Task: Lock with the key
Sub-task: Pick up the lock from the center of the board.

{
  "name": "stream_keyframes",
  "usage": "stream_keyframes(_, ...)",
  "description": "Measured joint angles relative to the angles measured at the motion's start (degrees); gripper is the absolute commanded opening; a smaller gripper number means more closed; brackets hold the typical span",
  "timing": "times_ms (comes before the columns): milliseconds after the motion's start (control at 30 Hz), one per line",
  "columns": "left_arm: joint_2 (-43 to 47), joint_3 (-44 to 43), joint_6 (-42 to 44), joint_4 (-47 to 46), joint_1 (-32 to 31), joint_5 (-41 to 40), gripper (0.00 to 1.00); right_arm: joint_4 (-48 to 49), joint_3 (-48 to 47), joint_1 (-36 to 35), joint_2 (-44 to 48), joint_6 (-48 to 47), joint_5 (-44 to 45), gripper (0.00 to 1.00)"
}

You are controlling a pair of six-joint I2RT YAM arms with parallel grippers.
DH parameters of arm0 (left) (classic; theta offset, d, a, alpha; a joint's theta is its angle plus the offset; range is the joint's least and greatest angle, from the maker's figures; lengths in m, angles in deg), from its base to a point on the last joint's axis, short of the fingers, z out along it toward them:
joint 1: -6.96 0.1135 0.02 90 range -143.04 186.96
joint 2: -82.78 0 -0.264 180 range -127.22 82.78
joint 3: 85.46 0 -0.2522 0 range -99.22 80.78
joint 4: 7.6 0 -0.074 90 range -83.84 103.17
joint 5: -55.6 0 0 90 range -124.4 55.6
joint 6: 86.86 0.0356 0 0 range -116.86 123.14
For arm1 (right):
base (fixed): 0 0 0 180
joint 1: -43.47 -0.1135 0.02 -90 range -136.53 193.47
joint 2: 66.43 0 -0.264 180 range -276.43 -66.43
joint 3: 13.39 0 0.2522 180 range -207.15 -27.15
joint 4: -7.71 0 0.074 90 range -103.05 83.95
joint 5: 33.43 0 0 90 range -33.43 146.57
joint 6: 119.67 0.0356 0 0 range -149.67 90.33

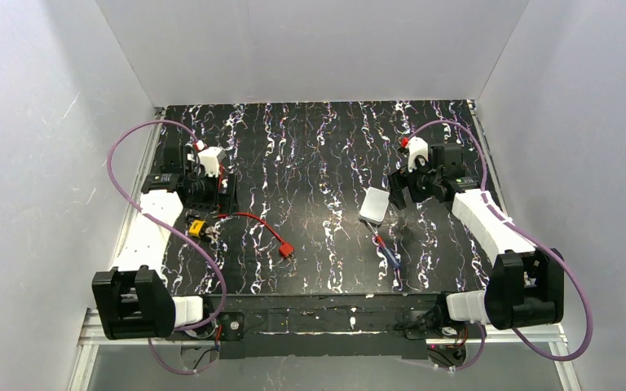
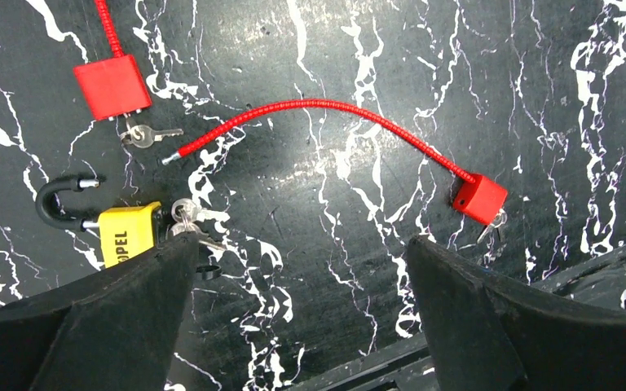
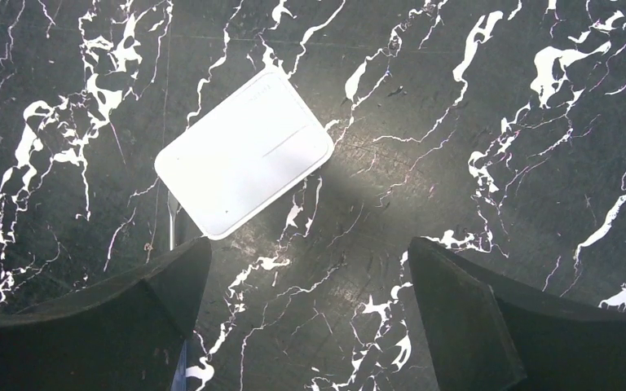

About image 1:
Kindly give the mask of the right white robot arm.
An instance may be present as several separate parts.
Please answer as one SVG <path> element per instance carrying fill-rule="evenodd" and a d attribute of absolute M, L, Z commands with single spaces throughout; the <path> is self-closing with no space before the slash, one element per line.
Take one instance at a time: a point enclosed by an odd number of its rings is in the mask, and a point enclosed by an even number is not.
<path fill-rule="evenodd" d="M 399 151 L 407 162 L 389 176 L 389 201 L 398 209 L 429 198 L 445 203 L 492 264 L 485 289 L 439 298 L 438 324 L 491 324 L 503 330 L 560 322 L 562 267 L 509 228 L 510 219 L 494 204 L 491 193 L 466 173 L 461 146 L 406 138 Z"/>

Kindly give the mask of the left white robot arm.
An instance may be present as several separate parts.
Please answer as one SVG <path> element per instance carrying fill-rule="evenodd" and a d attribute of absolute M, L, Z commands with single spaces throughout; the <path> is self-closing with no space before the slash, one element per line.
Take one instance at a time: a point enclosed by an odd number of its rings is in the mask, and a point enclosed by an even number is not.
<path fill-rule="evenodd" d="M 162 259 L 172 235 L 193 247 L 214 233 L 207 222 L 192 221 L 187 233 L 174 224 L 186 209 L 231 212 L 236 177 L 224 169 L 221 147 L 188 143 L 167 152 L 159 172 L 143 181 L 137 214 L 110 270 L 98 271 L 91 289 L 104 335 L 109 340 L 161 338 L 211 324 L 220 307 L 201 295 L 174 296 L 161 277 Z"/>

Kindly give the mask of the yellow padlock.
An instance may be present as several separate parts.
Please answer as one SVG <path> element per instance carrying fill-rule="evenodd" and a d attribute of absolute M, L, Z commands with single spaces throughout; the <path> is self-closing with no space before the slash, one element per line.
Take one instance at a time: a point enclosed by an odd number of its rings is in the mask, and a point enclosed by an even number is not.
<path fill-rule="evenodd" d="M 187 224 L 187 235 L 192 238 L 203 240 L 206 236 L 205 232 L 208 229 L 209 225 L 206 221 L 194 219 Z"/>

